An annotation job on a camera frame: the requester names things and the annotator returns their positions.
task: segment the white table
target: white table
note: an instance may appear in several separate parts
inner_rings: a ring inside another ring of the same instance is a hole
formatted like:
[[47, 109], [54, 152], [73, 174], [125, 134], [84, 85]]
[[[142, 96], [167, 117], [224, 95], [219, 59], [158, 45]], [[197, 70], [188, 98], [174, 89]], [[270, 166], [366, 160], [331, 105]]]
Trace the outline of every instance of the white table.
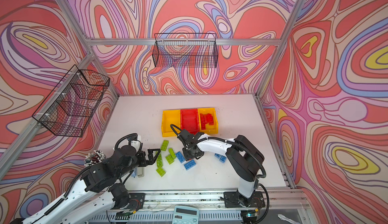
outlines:
[[[162, 137], [161, 121], [163, 110], [185, 108], [216, 108], [218, 136], [235, 138], [244, 135], [264, 155], [263, 166], [267, 177], [260, 179], [266, 187], [285, 187], [284, 178], [275, 158], [264, 124], [252, 95], [155, 95], [121, 96], [112, 113], [99, 149], [107, 156], [113, 153], [116, 141], [124, 135], [141, 135], [143, 151], [160, 148], [164, 139], [170, 141], [169, 148], [182, 151], [183, 144], [176, 137]], [[161, 152], [163, 169], [166, 174], [160, 177], [156, 163], [144, 168], [142, 178], [130, 177], [125, 186], [130, 191], [183, 190], [183, 189], [225, 189], [237, 188], [239, 176], [229, 160], [221, 163], [213, 153], [206, 152], [196, 166], [185, 170], [177, 159], [169, 165], [164, 158], [168, 151]]]

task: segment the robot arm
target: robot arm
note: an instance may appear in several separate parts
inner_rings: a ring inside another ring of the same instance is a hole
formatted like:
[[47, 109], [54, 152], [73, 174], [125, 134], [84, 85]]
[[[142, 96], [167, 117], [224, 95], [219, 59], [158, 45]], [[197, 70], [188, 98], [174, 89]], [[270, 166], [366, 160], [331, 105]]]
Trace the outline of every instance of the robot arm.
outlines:
[[250, 207], [253, 201], [253, 193], [258, 186], [258, 179], [266, 176], [263, 168], [264, 156], [245, 136], [239, 135], [235, 139], [222, 139], [211, 137], [203, 132], [195, 135], [187, 130], [181, 130], [175, 125], [171, 128], [175, 131], [178, 139], [183, 143], [183, 155], [186, 160], [199, 159], [205, 151], [225, 155], [236, 173], [240, 176], [238, 202], [240, 206]]
[[[119, 139], [110, 158], [84, 168], [74, 178], [64, 194], [31, 217], [24, 220], [15, 220], [11, 224], [21, 223], [21, 221], [23, 224], [78, 224], [101, 211], [113, 207], [126, 207], [131, 196], [123, 183], [115, 182], [136, 167], [146, 167], [154, 164], [160, 154], [160, 149], [148, 149], [147, 160], [146, 153], [141, 150], [141, 145], [138, 151], [130, 144], [121, 148], [118, 147], [122, 140], [128, 139], [130, 143], [132, 140], [137, 140], [137, 137], [137, 134], [130, 134]], [[101, 196], [75, 209], [106, 187], [109, 187], [108, 191]]]

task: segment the mounting plate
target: mounting plate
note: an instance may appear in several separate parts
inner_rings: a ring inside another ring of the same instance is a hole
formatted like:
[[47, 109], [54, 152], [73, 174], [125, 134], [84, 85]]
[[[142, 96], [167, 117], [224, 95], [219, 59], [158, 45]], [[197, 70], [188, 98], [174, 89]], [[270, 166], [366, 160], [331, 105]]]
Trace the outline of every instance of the mounting plate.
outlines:
[[[240, 204], [234, 204], [239, 202], [238, 192], [224, 192], [225, 207], [226, 208], [241, 208]], [[265, 207], [263, 193], [255, 191], [250, 198], [249, 207], [261, 209]]]

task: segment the black wire basket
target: black wire basket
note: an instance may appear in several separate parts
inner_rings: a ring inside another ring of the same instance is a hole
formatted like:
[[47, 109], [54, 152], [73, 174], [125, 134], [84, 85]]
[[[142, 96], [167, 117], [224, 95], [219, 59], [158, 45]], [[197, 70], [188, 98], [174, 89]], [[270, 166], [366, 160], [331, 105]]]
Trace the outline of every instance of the black wire basket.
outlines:
[[152, 52], [155, 67], [216, 68], [215, 33], [156, 33]]
[[92, 70], [78, 70], [39, 119], [54, 135], [82, 137], [109, 87], [109, 77]]

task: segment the colorful swirl wallpaper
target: colorful swirl wallpaper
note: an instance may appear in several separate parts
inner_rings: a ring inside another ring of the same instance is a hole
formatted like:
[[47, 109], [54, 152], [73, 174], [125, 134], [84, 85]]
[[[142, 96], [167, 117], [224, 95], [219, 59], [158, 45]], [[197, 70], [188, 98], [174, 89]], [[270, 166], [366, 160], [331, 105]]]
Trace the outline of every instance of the colorful swirl wallpaper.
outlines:
[[388, 223], [388, 0], [307, 0], [260, 99], [318, 223]]
[[153, 38], [160, 32], [215, 32], [219, 38], [254, 38], [271, 32], [269, 38], [279, 38], [295, 0], [68, 2], [91, 38]]
[[218, 56], [217, 68], [156, 68], [147, 45], [98, 45], [94, 51], [119, 94], [240, 94], [257, 91], [274, 48], [232, 45], [229, 58]]
[[[279, 38], [295, 0], [68, 0], [91, 38]], [[255, 93], [273, 46], [220, 46], [216, 69], [154, 68], [152, 46], [94, 50], [119, 94]]]
[[[279, 38], [296, 0], [67, 1], [91, 38]], [[0, 4], [1, 156], [86, 52], [54, 0]], [[260, 92], [288, 170], [320, 224], [388, 222], [387, 41], [388, 0], [307, 0]], [[121, 95], [255, 93], [275, 47], [218, 48], [216, 69], [155, 68], [152, 46], [93, 50]], [[28, 217], [65, 191], [113, 102], [108, 90], [82, 138], [38, 132], [0, 181], [0, 223]]]
[[[1, 156], [85, 51], [54, 0], [0, 4]], [[62, 194], [83, 168], [112, 105], [108, 91], [83, 138], [38, 132], [0, 181], [0, 223], [28, 217]]]

